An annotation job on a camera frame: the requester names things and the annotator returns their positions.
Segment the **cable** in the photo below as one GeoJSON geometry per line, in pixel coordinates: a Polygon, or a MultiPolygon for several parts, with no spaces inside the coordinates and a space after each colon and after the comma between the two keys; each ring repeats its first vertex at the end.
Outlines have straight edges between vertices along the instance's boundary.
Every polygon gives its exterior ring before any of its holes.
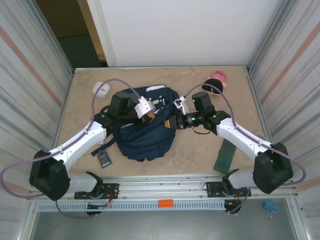
{"type": "Polygon", "coordinates": [[[97,216],[97,214],[95,215],[89,215],[89,216],[73,216],[73,215],[69,215],[65,212],[63,212],[60,207],[58,206],[58,201],[55,201],[55,207],[58,210],[59,213],[61,213],[63,216],[69,218],[69,219],[91,219],[97,216]]]}
{"type": "Polygon", "coordinates": [[[199,134],[199,135],[207,135],[207,134],[210,134],[211,131],[208,131],[208,132],[198,132],[195,130],[195,126],[192,127],[192,130],[195,134],[199,134]]]}
{"type": "Polygon", "coordinates": [[[236,130],[238,130],[242,135],[244,135],[245,137],[247,137],[248,139],[250,139],[251,141],[255,142],[256,144],[259,144],[260,146],[270,150],[270,151],[273,151],[275,152],[276,154],[279,154],[283,157],[285,157],[286,159],[289,159],[290,161],[292,161],[293,163],[295,163],[301,170],[302,170],[302,177],[297,180],[297,181],[293,181],[293,182],[288,182],[288,183],[284,183],[282,184],[282,186],[291,186],[291,185],[295,185],[295,184],[299,184],[301,182],[303,182],[305,179],[306,179],[306,176],[307,176],[307,172],[306,172],[306,169],[304,168],[304,166],[302,166],[301,163],[299,163],[297,160],[295,160],[293,157],[279,151],[279,150],[276,150],[274,149],[273,147],[270,147],[268,145],[265,145],[265,144],[260,144],[260,142],[258,140],[256,140],[255,138],[251,137],[250,135],[248,135],[246,132],[242,131],[240,128],[237,127],[237,123],[236,123],[236,119],[235,119],[235,114],[234,114],[234,111],[231,107],[231,104],[230,102],[228,101],[228,99],[226,98],[226,96],[218,89],[216,88],[215,86],[211,85],[211,84],[208,84],[208,83],[200,83],[196,86],[194,86],[193,88],[191,88],[187,93],[186,95],[184,96],[184,98],[186,98],[193,90],[195,90],[196,88],[200,87],[200,86],[209,86],[211,88],[214,88],[215,90],[217,90],[218,93],[221,94],[221,96],[223,97],[223,99],[225,100],[226,104],[228,105],[229,109],[230,109],[230,112],[231,112],[231,119],[232,119],[232,123],[233,123],[233,126],[235,127],[236,130]]]}
{"type": "Polygon", "coordinates": [[[92,97],[92,101],[91,101],[91,108],[92,108],[92,116],[91,116],[91,120],[90,120],[90,123],[86,129],[86,131],[84,131],[78,138],[76,138],[74,141],[72,141],[71,143],[69,143],[68,145],[66,145],[65,147],[62,148],[62,151],[57,151],[57,152],[54,152],[54,153],[51,153],[50,155],[47,155],[47,156],[42,156],[42,157],[38,157],[38,158],[34,158],[34,159],[31,159],[31,160],[26,160],[26,161],[22,161],[22,162],[17,162],[17,163],[14,163],[14,164],[11,164],[11,165],[8,165],[6,166],[4,169],[1,170],[0,172],[0,185],[2,186],[3,190],[5,190],[8,194],[16,197],[16,198],[21,198],[21,199],[31,199],[31,198],[37,198],[37,197],[42,197],[44,194],[36,194],[36,195],[20,195],[20,194],[17,194],[13,191],[11,191],[5,184],[5,181],[4,181],[4,174],[7,170],[11,169],[11,168],[14,168],[14,167],[17,167],[17,166],[20,166],[20,165],[24,165],[24,164],[31,164],[31,163],[34,163],[34,162],[38,162],[38,161],[42,161],[42,160],[46,160],[48,158],[52,158],[62,152],[64,152],[66,149],[70,148],[72,145],[76,144],[80,139],[82,139],[86,134],[87,132],[90,130],[92,124],[94,123],[94,118],[95,118],[95,99],[97,97],[97,94],[99,92],[99,90],[103,87],[103,85],[109,83],[109,82],[112,82],[112,81],[117,81],[117,82],[120,82],[120,83],[123,83],[124,85],[126,85],[127,87],[129,87],[133,92],[134,94],[138,97],[138,99],[140,98],[140,95],[137,93],[137,91],[132,87],[130,86],[128,83],[126,83],[125,81],[121,80],[121,79],[118,79],[118,78],[111,78],[111,79],[108,79],[106,81],[104,81],[98,88],[97,90],[95,91],[93,97],[92,97]]]}
{"type": "Polygon", "coordinates": [[[203,185],[202,185],[202,190],[206,190],[206,189],[204,189],[204,186],[207,184],[207,182],[205,182],[203,185]]]}
{"type": "Polygon", "coordinates": [[[110,197],[109,197],[109,204],[111,204],[111,200],[112,199],[114,199],[114,193],[112,192],[112,190],[110,190],[110,189],[105,189],[104,190],[104,194],[108,197],[108,193],[106,192],[106,191],[108,191],[108,192],[110,192],[110,197]]]}
{"type": "Polygon", "coordinates": [[[233,209],[232,211],[228,211],[229,214],[234,213],[236,210],[238,210],[238,209],[245,203],[245,201],[247,200],[247,198],[248,198],[248,196],[249,196],[249,194],[250,194],[250,191],[251,191],[251,187],[248,189],[248,192],[246,193],[245,198],[244,198],[243,201],[240,203],[240,205],[237,206],[237,207],[236,207],[235,209],[233,209]]]}
{"type": "Polygon", "coordinates": [[[234,199],[231,200],[231,202],[233,202],[237,197],[238,197],[238,193],[235,194],[235,197],[234,197],[234,199]]]}

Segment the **navy blue backpack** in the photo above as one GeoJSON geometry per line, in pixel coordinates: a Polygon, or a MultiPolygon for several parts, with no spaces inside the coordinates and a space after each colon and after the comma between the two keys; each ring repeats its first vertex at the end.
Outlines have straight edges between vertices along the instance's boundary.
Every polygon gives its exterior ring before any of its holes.
{"type": "MultiPolygon", "coordinates": [[[[179,98],[178,93],[164,85],[138,87],[135,90],[140,96],[153,102],[156,108],[153,113],[155,118],[138,130],[133,124],[122,126],[113,134],[113,139],[92,152],[93,156],[114,143],[118,145],[124,156],[138,162],[163,157],[170,149],[176,136],[176,130],[165,127],[165,121],[179,112],[173,104],[173,101],[179,98]]],[[[122,92],[132,93],[130,89],[122,92]]]]}

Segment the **doorway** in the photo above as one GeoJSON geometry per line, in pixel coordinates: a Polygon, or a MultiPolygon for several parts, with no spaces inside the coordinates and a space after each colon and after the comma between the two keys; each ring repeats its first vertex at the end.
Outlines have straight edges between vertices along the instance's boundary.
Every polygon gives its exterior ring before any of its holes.
{"type": "Polygon", "coordinates": [[[36,0],[73,69],[107,67],[86,0],[36,0]]]}

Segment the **green cloth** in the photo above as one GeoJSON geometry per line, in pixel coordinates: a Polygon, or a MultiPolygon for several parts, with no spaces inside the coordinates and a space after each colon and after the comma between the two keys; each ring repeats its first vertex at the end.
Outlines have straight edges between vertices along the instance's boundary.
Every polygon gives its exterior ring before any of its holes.
{"type": "Polygon", "coordinates": [[[229,169],[232,163],[232,159],[234,158],[235,151],[236,146],[228,140],[224,139],[213,169],[222,174],[229,173],[229,169]]]}

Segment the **small black device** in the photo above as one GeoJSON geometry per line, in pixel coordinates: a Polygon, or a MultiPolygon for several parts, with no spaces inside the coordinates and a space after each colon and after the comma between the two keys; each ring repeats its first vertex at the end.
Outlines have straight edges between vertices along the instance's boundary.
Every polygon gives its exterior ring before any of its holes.
{"type": "Polygon", "coordinates": [[[107,150],[98,152],[97,157],[103,169],[112,164],[107,150]]]}

